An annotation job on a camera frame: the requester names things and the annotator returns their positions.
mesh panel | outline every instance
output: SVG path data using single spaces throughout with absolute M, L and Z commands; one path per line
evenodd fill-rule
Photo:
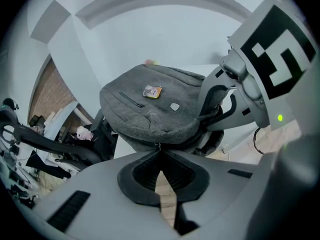
M 217 105 L 219 105 L 224 98 L 227 96 L 228 91 L 227 90 L 216 90 L 212 92 L 211 97 L 210 93 L 208 93 L 207 98 L 205 99 L 205 102 L 203 104 L 204 108 L 202 109 L 202 115 L 209 114 L 210 111 L 214 110 Z
M 195 179 L 195 171 L 172 156 L 162 155 L 161 159 L 161 169 L 174 192 L 187 187 Z
M 133 170 L 133 177 L 143 187 L 155 191 L 157 178 L 160 173 L 158 166 L 159 155 L 153 155 Z

backpack zipper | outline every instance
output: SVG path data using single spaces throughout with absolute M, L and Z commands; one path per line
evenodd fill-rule
M 113 129 L 113 130 L 118 134 L 126 136 L 125 134 L 119 132 L 116 129 Z M 141 140 L 141 139 L 130 137 L 130 136 L 127 136 L 127 137 L 132 139 L 133 141 L 136 141 L 136 142 L 140 143 L 140 144 L 143 144 L 143 145 L 146 145 L 146 146 L 149 146 L 149 147 L 156 147 L 159 150 L 161 150 L 162 148 L 164 148 L 164 149 L 172 149 L 173 150 L 173 149 L 183 149 L 183 148 L 187 148 L 187 147 L 189 147 L 191 145 L 194 145 L 197 141 L 199 141 L 201 136 L 202 136 L 202 131 L 201 131 L 201 129 L 199 129 L 198 132 L 193 137 L 191 137 L 192 139 L 189 138 L 185 142 L 180 143 L 180 144 L 155 143 L 155 142 L 149 142 L 149 141 L 146 141 L 146 140 Z
M 125 95 L 122 91 L 120 91 L 119 94 L 122 97 L 124 97 L 127 101 L 131 102 L 133 105 L 136 105 L 138 108 L 143 108 L 145 106 L 145 105 L 142 105 L 141 103 L 135 102 L 133 99 L 131 99 L 127 95 Z

black cable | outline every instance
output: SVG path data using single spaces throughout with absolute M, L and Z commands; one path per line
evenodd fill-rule
M 254 148 L 256 149 L 256 151 L 258 151 L 260 154 L 264 155 L 265 153 L 263 153 L 261 150 L 259 150 L 256 146 L 256 139 L 257 139 L 257 133 L 260 131 L 260 127 L 258 129 L 255 130 L 254 135 L 253 135 L 253 145 Z
M 2 145 L 6 148 L 6 150 L 8 150 L 9 154 L 11 155 L 11 150 L 4 144 L 3 140 L 1 139 Z M 33 156 L 37 155 L 37 149 L 35 148 L 35 153 L 33 155 L 30 155 L 28 158 L 24 158 L 24 159 L 15 159 L 15 161 L 23 161 L 23 160 L 27 160 L 29 158 L 32 158 Z
M 22 170 L 20 170 L 19 167 L 17 167 L 17 168 L 18 168 L 19 171 L 23 174 L 23 176 L 26 178 L 27 182 L 28 182 L 29 184 L 32 184 L 32 183 L 30 182 L 30 180 L 27 178 L 27 176 L 24 174 L 24 172 L 23 172 Z M 42 185 L 39 181 L 37 181 L 37 183 L 38 183 L 40 186 L 44 187 L 45 189 L 47 189 L 47 190 L 49 190 L 49 191 L 52 191 L 52 189 L 47 188 L 46 186 L 44 186 L 44 185 L 46 185 L 46 178 L 44 178 L 44 185 Z

brick wall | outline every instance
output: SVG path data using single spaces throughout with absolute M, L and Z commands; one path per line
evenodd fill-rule
M 56 65 L 51 59 L 43 70 L 38 86 L 34 91 L 28 121 L 30 121 L 34 115 L 43 116 L 47 119 L 52 111 L 57 113 L 60 108 L 64 108 L 72 101 L 76 101 L 76 98 L 70 92 L 60 76 Z M 80 104 L 78 105 L 78 108 L 91 122 L 93 122 L 92 117 Z M 78 118 L 74 118 L 73 121 L 76 124 L 79 124 L 80 122 Z

white wall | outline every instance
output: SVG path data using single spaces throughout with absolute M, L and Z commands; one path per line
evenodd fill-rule
M 33 32 L 40 20 L 41 16 L 44 14 L 45 10 L 51 4 L 53 0 L 29 0 L 27 5 L 27 24 L 29 35 Z
M 218 12 L 184 5 L 128 11 L 92 29 L 107 61 L 94 73 L 105 85 L 147 59 L 172 67 L 218 64 L 230 48 L 227 36 L 239 26 Z
M 48 43 L 53 62 L 76 100 L 92 116 L 100 109 L 102 85 L 87 60 L 72 17 L 69 17 Z
M 0 93 L 6 93 L 19 105 L 19 121 L 26 125 L 34 85 L 49 51 L 47 45 L 29 37 L 27 8 L 21 9 L 8 37 L 8 59 L 0 70 Z
M 97 31 L 89 30 L 79 18 L 73 16 L 72 19 L 79 43 L 92 73 L 96 76 L 99 86 L 102 88 L 106 83 L 116 78 L 114 69 L 111 67 L 110 61 L 108 61 L 110 56 L 100 42 L 102 37 Z

